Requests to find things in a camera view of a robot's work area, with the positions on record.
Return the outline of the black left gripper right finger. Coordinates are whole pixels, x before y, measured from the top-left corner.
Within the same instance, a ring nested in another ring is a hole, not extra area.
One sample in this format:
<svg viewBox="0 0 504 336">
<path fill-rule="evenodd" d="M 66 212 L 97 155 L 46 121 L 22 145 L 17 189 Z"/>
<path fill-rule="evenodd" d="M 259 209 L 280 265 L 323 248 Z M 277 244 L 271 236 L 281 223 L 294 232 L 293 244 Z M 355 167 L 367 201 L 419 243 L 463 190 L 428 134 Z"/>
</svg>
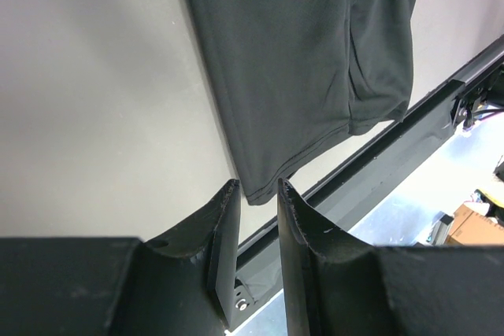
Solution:
<svg viewBox="0 0 504 336">
<path fill-rule="evenodd" d="M 375 249 L 278 182 L 277 223 L 289 335 L 398 335 Z"/>
</svg>

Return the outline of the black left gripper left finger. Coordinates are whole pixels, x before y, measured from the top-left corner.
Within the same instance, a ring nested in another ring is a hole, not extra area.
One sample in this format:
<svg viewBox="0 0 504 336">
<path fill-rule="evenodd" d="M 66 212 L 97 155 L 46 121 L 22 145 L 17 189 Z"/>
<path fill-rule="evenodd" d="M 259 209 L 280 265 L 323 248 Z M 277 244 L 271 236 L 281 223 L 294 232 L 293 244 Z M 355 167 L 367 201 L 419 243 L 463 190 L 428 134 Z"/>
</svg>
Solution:
<svg viewBox="0 0 504 336">
<path fill-rule="evenodd" d="M 241 212 L 228 180 L 199 210 L 139 245 L 109 334 L 222 335 L 230 327 Z"/>
</svg>

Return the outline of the black t shirt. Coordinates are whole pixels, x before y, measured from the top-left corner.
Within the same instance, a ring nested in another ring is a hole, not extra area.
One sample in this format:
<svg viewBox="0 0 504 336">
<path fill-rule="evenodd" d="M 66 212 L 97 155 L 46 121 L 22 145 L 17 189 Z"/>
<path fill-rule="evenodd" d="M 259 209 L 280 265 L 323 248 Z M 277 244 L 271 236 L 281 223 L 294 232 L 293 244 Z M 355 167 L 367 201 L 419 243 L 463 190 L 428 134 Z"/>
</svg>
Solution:
<svg viewBox="0 0 504 336">
<path fill-rule="evenodd" d="M 322 153 L 401 120 L 416 0 L 187 0 L 250 205 Z"/>
</svg>

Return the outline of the brown cardboard box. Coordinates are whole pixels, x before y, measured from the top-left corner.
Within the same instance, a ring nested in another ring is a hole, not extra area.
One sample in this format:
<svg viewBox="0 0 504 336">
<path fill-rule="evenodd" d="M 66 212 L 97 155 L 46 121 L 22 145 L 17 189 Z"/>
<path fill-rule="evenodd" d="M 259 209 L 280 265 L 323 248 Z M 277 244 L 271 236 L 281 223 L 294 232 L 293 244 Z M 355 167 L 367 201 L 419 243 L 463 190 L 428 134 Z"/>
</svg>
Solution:
<svg viewBox="0 0 504 336">
<path fill-rule="evenodd" d="M 446 244 L 449 246 L 502 246 L 503 227 L 461 205 L 454 213 Z"/>
</svg>

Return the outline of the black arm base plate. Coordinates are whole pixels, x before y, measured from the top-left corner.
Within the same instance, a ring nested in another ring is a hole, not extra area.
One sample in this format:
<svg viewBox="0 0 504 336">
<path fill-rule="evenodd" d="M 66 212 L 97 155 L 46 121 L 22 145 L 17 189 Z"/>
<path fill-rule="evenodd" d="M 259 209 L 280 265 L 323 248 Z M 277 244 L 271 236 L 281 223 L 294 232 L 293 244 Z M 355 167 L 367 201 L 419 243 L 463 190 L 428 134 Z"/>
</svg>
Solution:
<svg viewBox="0 0 504 336">
<path fill-rule="evenodd" d="M 403 121 L 386 127 L 303 197 L 350 230 L 470 120 L 473 106 L 499 87 L 502 76 L 503 39 L 498 38 L 422 98 Z M 278 237 L 277 221 L 271 219 L 239 247 L 232 334 L 281 290 Z"/>
</svg>

